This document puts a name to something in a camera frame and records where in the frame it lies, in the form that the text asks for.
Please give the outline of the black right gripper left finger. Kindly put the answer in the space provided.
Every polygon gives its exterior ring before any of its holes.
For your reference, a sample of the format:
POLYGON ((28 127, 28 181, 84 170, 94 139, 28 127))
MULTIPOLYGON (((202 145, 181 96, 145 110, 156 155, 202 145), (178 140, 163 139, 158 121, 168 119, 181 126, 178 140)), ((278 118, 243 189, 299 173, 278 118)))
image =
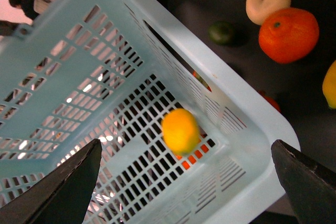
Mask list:
POLYGON ((94 139, 28 191, 1 208, 1 223, 82 223, 100 169, 94 139))

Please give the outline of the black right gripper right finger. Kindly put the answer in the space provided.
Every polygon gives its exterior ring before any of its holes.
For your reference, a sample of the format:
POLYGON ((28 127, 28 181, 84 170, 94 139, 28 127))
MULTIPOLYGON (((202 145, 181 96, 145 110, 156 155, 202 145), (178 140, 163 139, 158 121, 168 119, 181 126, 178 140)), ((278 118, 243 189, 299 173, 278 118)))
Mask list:
POLYGON ((335 223, 335 172, 282 140, 271 155, 298 222, 335 223))

